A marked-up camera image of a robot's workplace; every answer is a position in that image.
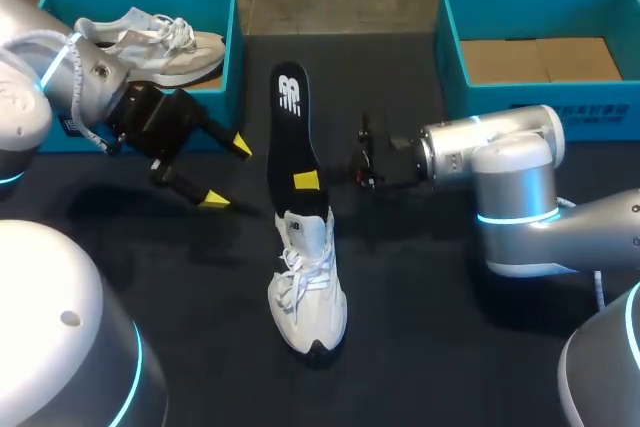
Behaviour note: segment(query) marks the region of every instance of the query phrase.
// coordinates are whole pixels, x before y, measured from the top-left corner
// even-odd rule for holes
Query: shoelace
[[[304,297],[307,290],[320,290],[329,286],[331,255],[333,255],[333,242],[329,239],[322,256],[309,262],[298,252],[285,248],[280,258],[289,268],[288,272],[280,274],[279,281],[286,281],[285,290],[278,294],[277,300],[281,307],[293,309],[294,322],[298,323],[298,302]]]
[[[161,14],[154,15],[154,17],[164,23],[158,30],[158,38],[153,42],[169,42],[169,49],[165,52],[165,57],[176,49],[189,49],[195,46],[196,37],[193,33],[193,27],[186,20],[181,17],[172,19]]]

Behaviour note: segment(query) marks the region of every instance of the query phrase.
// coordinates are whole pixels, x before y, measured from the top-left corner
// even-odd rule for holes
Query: robotic arm
[[[640,191],[565,209],[554,168],[564,157],[557,114],[532,106],[422,128],[413,141],[372,131],[355,158],[362,187],[473,183],[487,265],[509,277],[640,266]]]
[[[70,113],[80,132],[104,152],[115,155],[128,145],[152,159],[155,185],[194,205],[230,205],[172,166],[199,129],[238,157],[251,155],[240,134],[209,118],[191,95],[127,83],[129,69],[117,58],[24,0],[0,0],[0,26],[0,198],[15,189],[46,138],[53,108]],[[97,135],[97,127],[112,140]]]

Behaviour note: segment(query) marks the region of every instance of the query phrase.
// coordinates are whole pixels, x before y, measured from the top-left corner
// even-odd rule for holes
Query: white cable
[[[576,206],[576,204],[574,204],[570,200],[563,199],[562,197],[558,197],[558,205],[564,208],[571,208]],[[596,299],[598,301],[598,310],[603,310],[606,307],[606,303],[604,301],[604,289],[602,287],[601,271],[596,270],[593,273],[593,283],[596,291]]]
[[[78,131],[88,140],[93,142],[95,145],[100,148],[103,152],[107,151],[108,144],[107,142],[100,136],[94,134],[89,128],[84,124],[82,120],[82,115],[80,113],[80,98],[82,96],[82,60],[80,59],[80,52],[78,51],[78,47],[75,45],[76,38],[69,38],[66,35],[56,32],[55,30],[32,30],[23,35],[19,35],[14,37],[13,39],[6,42],[1,47],[7,50],[15,47],[19,44],[29,43],[29,42],[37,42],[38,39],[49,38],[54,39],[61,42],[64,45],[61,54],[58,54],[58,57],[54,60],[55,62],[60,62],[62,58],[66,56],[67,52],[71,52],[71,56],[73,58],[73,97],[71,99],[71,120],[78,127]]]
[[[31,66],[13,52],[0,47],[0,58],[8,66],[29,77],[34,84],[37,85],[40,82],[38,74],[34,72]]]

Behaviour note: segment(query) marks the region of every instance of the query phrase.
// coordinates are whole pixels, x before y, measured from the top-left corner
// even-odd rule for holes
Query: cardboard
[[[536,40],[551,82],[622,80],[602,37]]]
[[[461,44],[474,84],[549,81],[535,40],[466,40]]]
[[[186,87],[187,90],[199,90],[199,89],[221,89],[222,88],[222,75],[217,77],[208,78],[202,82],[190,84]]]
[[[601,37],[461,42],[473,84],[621,81]]]

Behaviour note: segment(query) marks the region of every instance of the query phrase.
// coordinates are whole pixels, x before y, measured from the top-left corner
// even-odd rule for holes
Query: new balance logo
[[[296,79],[289,79],[285,75],[278,78],[280,89],[280,107],[300,117],[300,86]]]

